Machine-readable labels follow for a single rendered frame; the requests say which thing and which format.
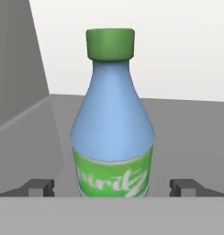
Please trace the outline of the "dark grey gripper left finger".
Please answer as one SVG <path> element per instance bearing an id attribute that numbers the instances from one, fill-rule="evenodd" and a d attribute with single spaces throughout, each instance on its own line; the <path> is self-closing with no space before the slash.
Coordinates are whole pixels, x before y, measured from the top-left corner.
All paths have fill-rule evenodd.
<path id="1" fill-rule="evenodd" d="M 0 197 L 54 197 L 53 179 L 30 179 L 19 188 L 0 194 Z"/>

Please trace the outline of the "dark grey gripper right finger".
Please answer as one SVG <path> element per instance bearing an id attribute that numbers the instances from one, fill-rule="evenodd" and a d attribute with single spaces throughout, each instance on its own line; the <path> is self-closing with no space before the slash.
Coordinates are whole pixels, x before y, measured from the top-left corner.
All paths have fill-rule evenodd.
<path id="1" fill-rule="evenodd" d="M 171 179 L 170 180 L 170 194 L 169 196 L 180 197 L 224 197 L 224 193 L 205 188 L 194 179 Z"/>

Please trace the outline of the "blue bottle with green cap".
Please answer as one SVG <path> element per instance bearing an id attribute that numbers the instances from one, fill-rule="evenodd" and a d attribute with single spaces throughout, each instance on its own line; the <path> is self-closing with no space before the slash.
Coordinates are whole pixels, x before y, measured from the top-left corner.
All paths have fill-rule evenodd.
<path id="1" fill-rule="evenodd" d="M 154 129 L 135 90 L 132 28 L 86 31 L 92 78 L 71 130 L 80 193 L 142 197 L 149 189 Z"/>

